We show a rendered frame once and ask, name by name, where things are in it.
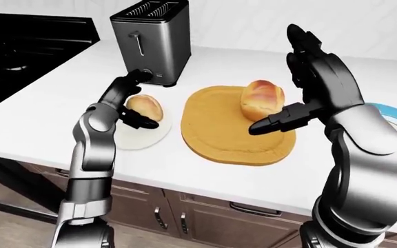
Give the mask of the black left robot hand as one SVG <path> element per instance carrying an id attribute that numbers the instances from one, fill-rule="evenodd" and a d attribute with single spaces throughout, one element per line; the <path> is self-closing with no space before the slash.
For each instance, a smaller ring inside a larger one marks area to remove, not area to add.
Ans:
<path id="1" fill-rule="evenodd" d="M 121 120 L 122 123 L 136 130 L 139 128 L 155 130 L 159 127 L 156 121 L 124 106 L 130 96 L 141 92 L 139 84 L 147 82 L 151 78 L 152 74 L 149 72 L 133 70 L 128 72 L 126 76 L 120 76 L 113 80 L 98 101 L 98 103 L 113 109 L 112 123 Z"/>

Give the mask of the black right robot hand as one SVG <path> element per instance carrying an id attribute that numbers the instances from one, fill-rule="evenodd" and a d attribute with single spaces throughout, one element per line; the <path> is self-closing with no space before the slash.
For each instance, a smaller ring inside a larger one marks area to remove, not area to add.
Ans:
<path id="1" fill-rule="evenodd" d="M 335 114 L 364 104 L 347 66 L 335 54 L 322 51 L 322 42 L 312 32 L 289 24 L 287 38 L 293 51 L 286 63 L 294 85 L 303 90 L 303 103 L 287 105 L 253 123 L 248 129 L 252 136 L 296 130 L 315 118 L 327 125 Z"/>

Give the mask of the round wooden cutting board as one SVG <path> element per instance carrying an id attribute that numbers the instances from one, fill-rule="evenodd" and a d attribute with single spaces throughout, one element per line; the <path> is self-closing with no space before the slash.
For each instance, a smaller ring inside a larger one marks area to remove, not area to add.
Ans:
<path id="1" fill-rule="evenodd" d="M 264 166 L 283 160 L 296 143 L 295 132 L 252 136 L 252 121 L 241 111 L 240 86 L 211 86 L 186 101 L 181 135 L 187 146 L 209 161 L 232 165 Z"/>

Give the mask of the small round bread roll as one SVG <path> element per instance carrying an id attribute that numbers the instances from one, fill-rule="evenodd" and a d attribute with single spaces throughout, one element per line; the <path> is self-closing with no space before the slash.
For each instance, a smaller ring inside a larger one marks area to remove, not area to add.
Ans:
<path id="1" fill-rule="evenodd" d="M 153 121 L 161 121 L 163 119 L 163 108 L 153 96 L 147 94 L 132 96 L 125 106 Z"/>

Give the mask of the white round plate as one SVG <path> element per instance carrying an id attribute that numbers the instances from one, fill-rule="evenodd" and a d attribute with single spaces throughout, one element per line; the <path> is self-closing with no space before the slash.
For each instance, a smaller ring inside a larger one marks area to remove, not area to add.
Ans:
<path id="1" fill-rule="evenodd" d="M 167 136 L 172 126 L 172 117 L 169 111 L 163 110 L 163 118 L 158 122 L 159 127 L 149 130 L 140 127 L 135 129 L 123 123 L 116 122 L 114 142 L 120 150 L 140 150 L 157 144 Z"/>

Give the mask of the silver black toaster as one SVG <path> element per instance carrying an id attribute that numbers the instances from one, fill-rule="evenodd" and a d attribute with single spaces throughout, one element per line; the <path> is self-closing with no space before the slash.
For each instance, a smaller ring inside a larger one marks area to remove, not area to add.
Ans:
<path id="1" fill-rule="evenodd" d="M 128 72 L 152 74 L 149 84 L 176 85 L 192 54 L 188 0 L 141 0 L 110 22 Z"/>

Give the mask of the large golden bread loaf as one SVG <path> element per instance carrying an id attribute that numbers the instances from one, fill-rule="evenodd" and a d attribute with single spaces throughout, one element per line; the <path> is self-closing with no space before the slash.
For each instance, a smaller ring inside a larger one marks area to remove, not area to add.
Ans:
<path id="1" fill-rule="evenodd" d="M 266 80 L 256 80 L 241 94 L 241 111 L 250 121 L 259 121 L 282 111 L 285 95 L 281 87 Z"/>

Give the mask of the black stovetop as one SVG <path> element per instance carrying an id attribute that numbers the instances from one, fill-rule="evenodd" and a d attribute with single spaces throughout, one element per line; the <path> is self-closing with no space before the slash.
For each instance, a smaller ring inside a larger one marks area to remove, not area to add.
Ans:
<path id="1" fill-rule="evenodd" d="M 99 40 L 91 18 L 0 14 L 0 103 Z"/>

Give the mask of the brown cabinet door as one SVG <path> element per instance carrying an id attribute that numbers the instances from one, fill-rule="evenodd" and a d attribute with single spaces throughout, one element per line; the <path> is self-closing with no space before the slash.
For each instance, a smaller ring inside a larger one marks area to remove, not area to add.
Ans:
<path id="1" fill-rule="evenodd" d="M 163 235 L 172 235 L 170 208 L 161 189 L 146 185 L 128 183 L 112 186 L 112 211 L 107 215 L 111 223 L 152 231 Z M 161 208 L 161 218 L 168 224 L 162 229 L 154 216 L 154 209 Z"/>
<path id="2" fill-rule="evenodd" d="M 301 248 L 299 227 L 308 216 L 283 212 L 267 218 L 233 210 L 229 201 L 166 189 L 176 226 L 182 238 L 223 248 Z M 186 213 L 188 235 L 181 229 Z"/>

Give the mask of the stainless oven front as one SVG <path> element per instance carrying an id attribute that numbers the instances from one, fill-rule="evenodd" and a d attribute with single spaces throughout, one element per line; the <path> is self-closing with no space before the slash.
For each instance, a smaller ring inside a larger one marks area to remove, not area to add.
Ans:
<path id="1" fill-rule="evenodd" d="M 46 177 L 29 171 L 16 161 L 0 158 L 0 184 L 43 206 L 53 212 L 53 214 L 18 207 L 1 201 L 0 212 L 31 218 L 53 225 L 57 223 L 57 214 L 61 201 L 65 198 L 65 192 Z"/>

